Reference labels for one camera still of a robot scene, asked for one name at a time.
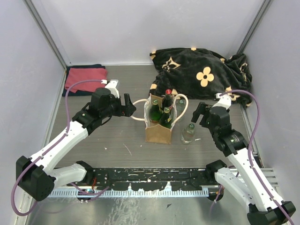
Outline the green bottle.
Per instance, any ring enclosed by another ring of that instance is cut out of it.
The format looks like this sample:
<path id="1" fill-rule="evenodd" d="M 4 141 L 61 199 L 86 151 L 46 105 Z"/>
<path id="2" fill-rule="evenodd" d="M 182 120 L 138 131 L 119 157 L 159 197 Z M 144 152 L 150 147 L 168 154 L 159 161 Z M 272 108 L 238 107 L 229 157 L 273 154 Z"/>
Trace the green bottle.
<path id="1" fill-rule="evenodd" d="M 160 110 L 160 107 L 159 107 L 159 104 L 158 104 L 158 100 L 157 99 L 154 99 L 152 101 L 152 106 L 149 110 L 149 119 L 150 119 L 150 122 L 152 123 L 159 123 L 159 120 L 161 118 L 161 110 Z"/>
<path id="2" fill-rule="evenodd" d="M 171 110 L 169 107 L 164 108 L 164 112 L 159 120 L 159 124 L 169 129 L 172 127 Z"/>

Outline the brown canvas bag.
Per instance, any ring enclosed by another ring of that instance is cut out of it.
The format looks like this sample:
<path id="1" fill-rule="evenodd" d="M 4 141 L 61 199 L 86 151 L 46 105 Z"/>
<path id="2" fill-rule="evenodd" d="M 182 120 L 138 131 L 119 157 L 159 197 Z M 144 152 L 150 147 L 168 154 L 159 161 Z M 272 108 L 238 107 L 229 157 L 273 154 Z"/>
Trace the brown canvas bag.
<path id="1" fill-rule="evenodd" d="M 186 101 L 185 108 L 183 112 L 180 115 L 177 115 L 177 109 L 176 109 L 176 100 L 182 97 Z M 133 105 L 136 105 L 137 103 L 144 102 L 144 107 L 143 107 L 143 118 L 137 118 L 134 117 L 133 115 L 131 116 L 132 119 L 137 120 L 137 121 L 143 121 L 145 123 L 145 141 L 149 143 L 162 143 L 162 144 L 171 144 L 171 139 L 172 139 L 172 130 L 175 126 L 175 124 L 182 118 L 182 116 L 185 114 L 189 101 L 187 96 L 183 94 L 177 94 L 175 97 L 171 97 L 172 100 L 172 106 L 173 109 L 171 111 L 171 128 L 166 128 L 159 123 L 152 123 L 150 121 L 150 108 L 152 107 L 152 103 L 154 100 L 157 100 L 157 103 L 159 107 L 162 107 L 162 98 L 154 95 L 150 95 L 147 99 L 139 99 L 133 103 Z"/>

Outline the cola glass bottle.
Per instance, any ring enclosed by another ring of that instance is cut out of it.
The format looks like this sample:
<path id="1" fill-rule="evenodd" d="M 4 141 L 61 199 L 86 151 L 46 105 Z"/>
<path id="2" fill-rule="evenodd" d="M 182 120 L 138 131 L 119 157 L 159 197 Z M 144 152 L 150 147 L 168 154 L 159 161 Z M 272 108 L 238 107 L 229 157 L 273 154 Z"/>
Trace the cola glass bottle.
<path id="1" fill-rule="evenodd" d="M 162 110 L 164 110 L 165 108 L 169 108 L 169 111 L 172 111 L 173 108 L 173 98 L 172 98 L 172 91 L 170 89 L 167 89 L 165 91 L 165 96 L 164 99 L 162 101 Z"/>

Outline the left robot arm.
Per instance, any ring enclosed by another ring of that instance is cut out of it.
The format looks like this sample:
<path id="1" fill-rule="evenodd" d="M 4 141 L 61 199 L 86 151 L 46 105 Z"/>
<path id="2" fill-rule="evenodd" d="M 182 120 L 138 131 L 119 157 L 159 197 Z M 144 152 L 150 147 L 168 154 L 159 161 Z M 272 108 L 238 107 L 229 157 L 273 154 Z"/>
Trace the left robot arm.
<path id="1" fill-rule="evenodd" d="M 96 89 L 90 102 L 75 114 L 64 131 L 31 157 L 21 156 L 17 160 L 17 185 L 37 202 L 44 200 L 55 188 L 72 182 L 90 185 L 94 174 L 87 163 L 78 161 L 61 169 L 56 165 L 73 147 L 113 116 L 132 116 L 136 107 L 128 93 L 124 94 L 124 101 L 122 105 L 116 88 Z"/>

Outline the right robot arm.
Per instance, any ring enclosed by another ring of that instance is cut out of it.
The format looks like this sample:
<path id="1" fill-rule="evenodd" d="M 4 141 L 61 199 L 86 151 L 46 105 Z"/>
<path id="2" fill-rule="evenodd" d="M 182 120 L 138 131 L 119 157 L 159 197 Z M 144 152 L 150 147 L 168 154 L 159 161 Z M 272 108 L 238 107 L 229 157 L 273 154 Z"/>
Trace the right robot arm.
<path id="1" fill-rule="evenodd" d="M 220 184 L 245 208 L 252 225 L 282 225 L 296 211 L 291 201 L 283 198 L 271 186 L 253 154 L 248 151 L 244 136 L 232 129 L 228 106 L 200 102 L 193 112 L 192 122 L 202 116 L 200 125 L 208 128 L 216 147 L 237 169 L 239 180 L 221 160 L 206 165 L 206 180 Z"/>

